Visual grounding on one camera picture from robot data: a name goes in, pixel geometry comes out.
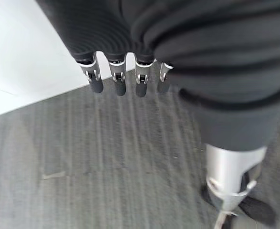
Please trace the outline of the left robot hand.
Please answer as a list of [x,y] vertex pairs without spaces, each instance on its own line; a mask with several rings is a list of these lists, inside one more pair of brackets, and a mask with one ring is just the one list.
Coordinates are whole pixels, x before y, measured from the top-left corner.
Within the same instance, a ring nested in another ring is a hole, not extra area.
[[273,228],[276,213],[251,198],[280,121],[280,0],[40,0],[91,89],[101,93],[97,52],[116,94],[126,92],[135,57],[136,94],[179,89],[205,145],[202,198],[219,211],[217,229]]

